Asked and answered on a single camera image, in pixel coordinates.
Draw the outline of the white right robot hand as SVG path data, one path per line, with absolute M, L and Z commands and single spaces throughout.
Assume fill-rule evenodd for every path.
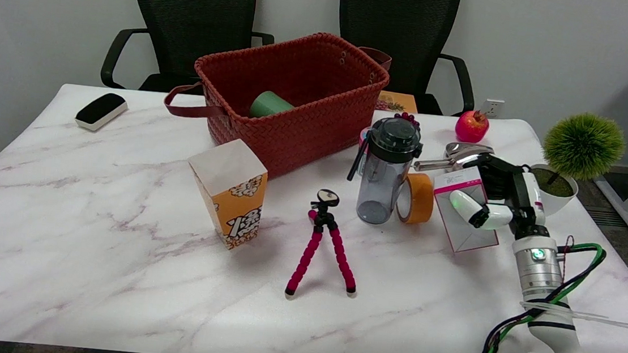
M 453 190 L 450 204 L 475 229 L 509 227 L 515 239 L 549 237 L 541 189 L 528 165 L 510 164 L 482 152 L 464 164 L 478 168 L 485 194 L 494 202 L 478 203 L 468 193 Z

